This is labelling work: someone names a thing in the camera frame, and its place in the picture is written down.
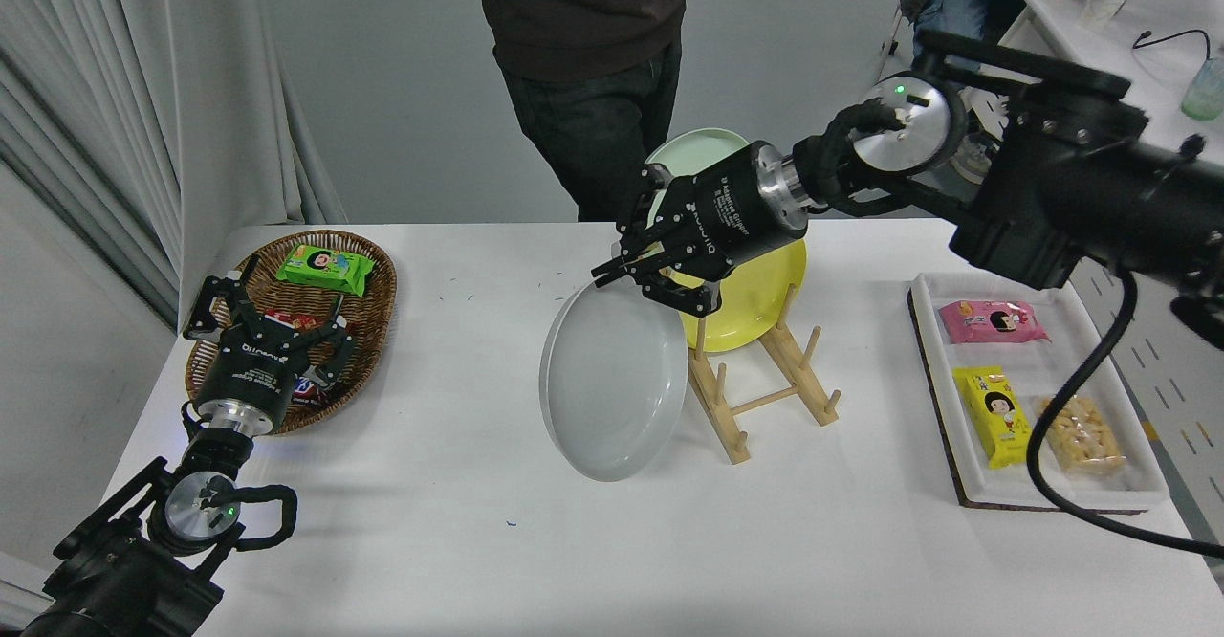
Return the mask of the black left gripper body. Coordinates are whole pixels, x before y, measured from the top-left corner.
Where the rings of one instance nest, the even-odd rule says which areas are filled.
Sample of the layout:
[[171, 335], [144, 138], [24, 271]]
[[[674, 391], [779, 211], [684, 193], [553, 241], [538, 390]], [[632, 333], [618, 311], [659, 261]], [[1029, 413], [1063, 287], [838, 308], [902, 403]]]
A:
[[264, 418], [282, 420], [293, 402], [297, 376], [310, 366], [307, 345], [294, 331], [275, 323], [255, 332], [236, 323], [220, 334], [220, 350], [211, 363], [195, 405], [200, 415], [207, 405], [248, 405]]

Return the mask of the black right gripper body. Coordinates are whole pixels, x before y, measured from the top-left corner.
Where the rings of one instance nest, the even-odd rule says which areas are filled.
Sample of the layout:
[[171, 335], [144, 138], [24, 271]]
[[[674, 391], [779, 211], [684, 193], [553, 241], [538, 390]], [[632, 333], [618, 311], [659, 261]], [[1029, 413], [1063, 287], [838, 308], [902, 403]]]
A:
[[676, 262], [681, 281], [722, 281], [770, 257], [807, 234], [808, 216], [798, 197], [789, 158], [764, 141], [672, 140], [670, 174], [677, 187], [692, 183], [683, 209], [695, 214], [696, 232], [682, 236], [692, 258]]

